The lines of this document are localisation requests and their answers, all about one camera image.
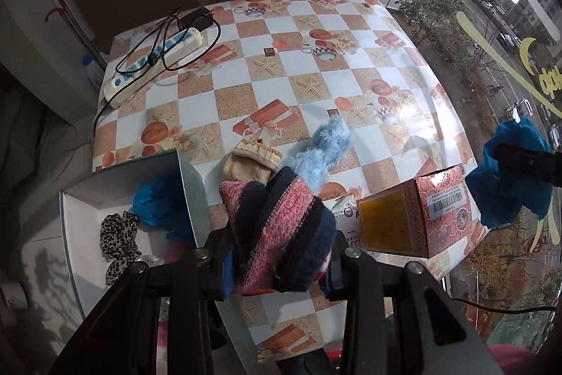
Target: red patterned box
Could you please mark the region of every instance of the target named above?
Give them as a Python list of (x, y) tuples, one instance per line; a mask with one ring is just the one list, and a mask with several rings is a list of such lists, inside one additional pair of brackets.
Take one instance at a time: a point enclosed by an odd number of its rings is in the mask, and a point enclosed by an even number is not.
[(367, 247), (374, 251), (429, 258), (472, 229), (461, 164), (400, 183), (358, 206)]
[(236, 123), (232, 130), (242, 136), (249, 136), (263, 128), (287, 128), (297, 120), (298, 117), (283, 102), (276, 99)]

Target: leopard print scrunchie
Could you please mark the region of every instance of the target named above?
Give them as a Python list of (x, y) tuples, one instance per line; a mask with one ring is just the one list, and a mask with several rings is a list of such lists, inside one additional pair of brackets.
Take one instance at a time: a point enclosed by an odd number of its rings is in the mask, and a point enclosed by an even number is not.
[(139, 218), (129, 212), (108, 215), (102, 221), (99, 229), (99, 247), (103, 257), (113, 259), (106, 272), (106, 285), (111, 286), (117, 278), (141, 256), (137, 248), (135, 237), (137, 236)]

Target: street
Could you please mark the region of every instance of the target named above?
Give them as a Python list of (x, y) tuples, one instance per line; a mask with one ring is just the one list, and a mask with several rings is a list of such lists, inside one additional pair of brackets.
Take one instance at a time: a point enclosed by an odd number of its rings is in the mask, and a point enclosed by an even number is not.
[[(469, 19), (473, 20), (476, 26), (476, 29), (488, 39), (491, 34), (494, 34), (494, 39), (491, 41), (491, 45), (493, 48), (498, 51), (500, 56), (503, 56), (505, 61), (513, 67), (520, 75), (522, 75), (529, 83), (532, 84), (530, 80), (530, 76), (523, 67), (521, 60), (519, 59), (518, 54), (506, 54), (506, 51), (501, 47), (499, 42), (495, 38), (496, 34), (496, 26), (492, 23), (491, 20), (488, 19), (487, 15), (482, 11), (484, 6), (480, 4), (475, 4), (471, 0), (461, 0), (467, 7), (466, 16)], [(493, 97), (487, 97), (490, 107), (497, 119), (501, 121), (505, 120), (505, 113), (508, 107), (514, 104), (521, 99), (527, 98), (533, 107), (533, 122), (537, 126), (540, 134), (544, 139), (548, 140), (547, 136), (547, 129), (549, 126), (544, 126), (543, 122), (541, 121), (540, 117), (538, 116), (538, 110), (536, 110), (537, 105), (539, 104), (538, 101), (532, 97), (525, 88), (519, 85), (516, 81), (507, 74), (506, 72), (502, 71), (501, 68), (497, 63), (494, 63), (493, 67), (488, 68), (486, 71), (482, 72), (482, 78), (484, 85), (494, 85), (494, 86), (503, 86), (503, 89)], [(560, 193), (559, 188), (555, 188), (555, 192), (553, 195), (553, 211), (554, 211), (554, 218), (556, 221), (556, 225), (558, 230), (560, 231), (561, 226), (561, 217), (560, 217), (560, 202), (562, 202), (562, 195)]]

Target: beige knit glove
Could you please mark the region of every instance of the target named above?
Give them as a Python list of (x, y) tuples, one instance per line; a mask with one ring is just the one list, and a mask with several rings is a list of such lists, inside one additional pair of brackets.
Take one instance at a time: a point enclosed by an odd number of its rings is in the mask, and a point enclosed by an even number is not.
[(281, 164), (283, 154), (256, 140), (242, 139), (227, 155), (223, 175), (227, 180), (267, 183)]

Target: tiled floor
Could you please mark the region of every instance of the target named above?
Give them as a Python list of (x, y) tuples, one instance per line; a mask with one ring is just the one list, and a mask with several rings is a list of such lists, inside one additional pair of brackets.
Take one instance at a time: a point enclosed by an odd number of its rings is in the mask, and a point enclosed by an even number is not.
[(36, 171), (13, 192), (9, 272), (29, 300), (29, 309), (18, 313), (15, 346), (40, 374), (47, 373), (81, 322), (66, 267), (58, 191), (91, 172), (91, 121), (74, 129), (49, 112)]

